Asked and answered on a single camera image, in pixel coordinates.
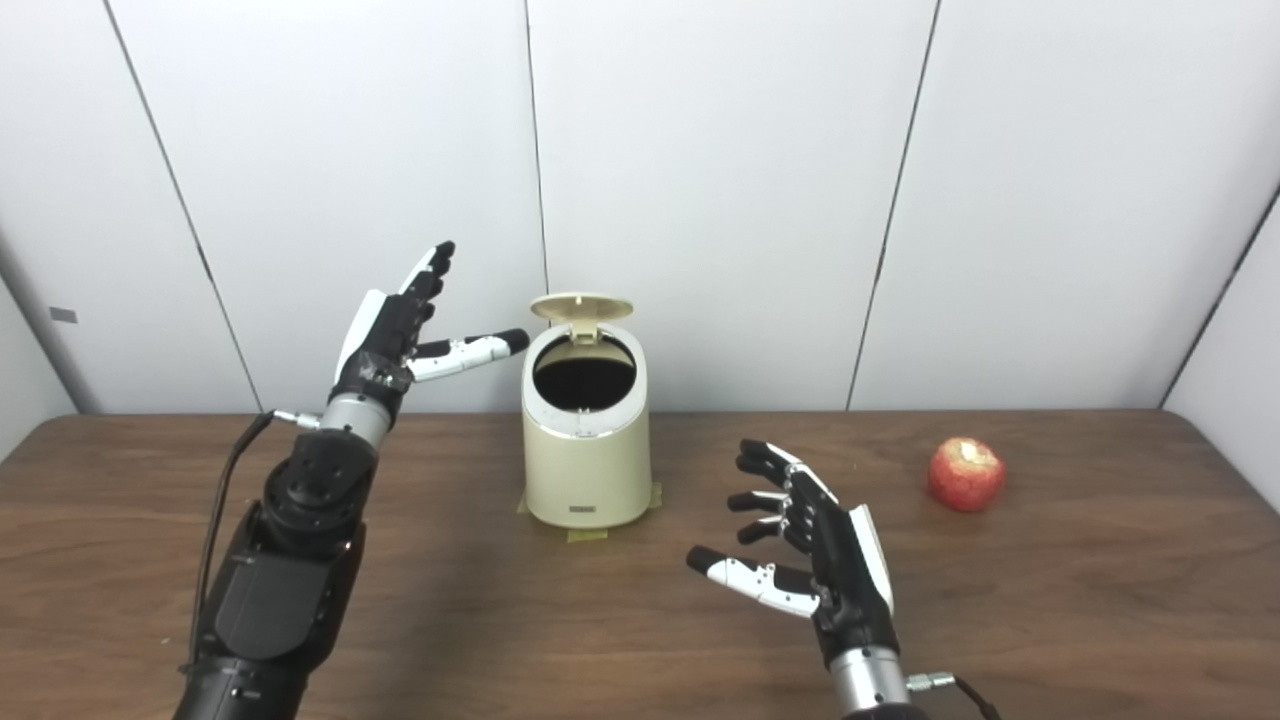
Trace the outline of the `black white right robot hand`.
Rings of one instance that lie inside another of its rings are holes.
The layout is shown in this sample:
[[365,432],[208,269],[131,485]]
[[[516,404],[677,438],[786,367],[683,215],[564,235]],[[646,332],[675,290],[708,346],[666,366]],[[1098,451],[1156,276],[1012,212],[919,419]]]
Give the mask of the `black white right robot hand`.
[[847,652],[899,653],[887,562],[868,506],[845,509],[800,457],[764,441],[742,439],[735,464],[776,487],[727,498],[733,512],[764,514],[739,530],[739,543],[777,537],[810,566],[758,562],[705,546],[691,547],[686,564],[768,609],[812,620],[826,666]]

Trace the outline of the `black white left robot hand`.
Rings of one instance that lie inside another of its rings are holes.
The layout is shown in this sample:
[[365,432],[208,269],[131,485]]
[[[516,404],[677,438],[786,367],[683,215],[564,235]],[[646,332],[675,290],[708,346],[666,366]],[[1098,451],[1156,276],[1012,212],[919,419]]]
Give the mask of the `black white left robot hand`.
[[515,357],[531,343],[513,328],[461,340],[422,342],[420,332],[435,314],[456,243],[429,249],[397,293],[370,290],[352,320],[337,364],[330,397],[353,395],[387,411],[393,423],[411,386],[438,380]]

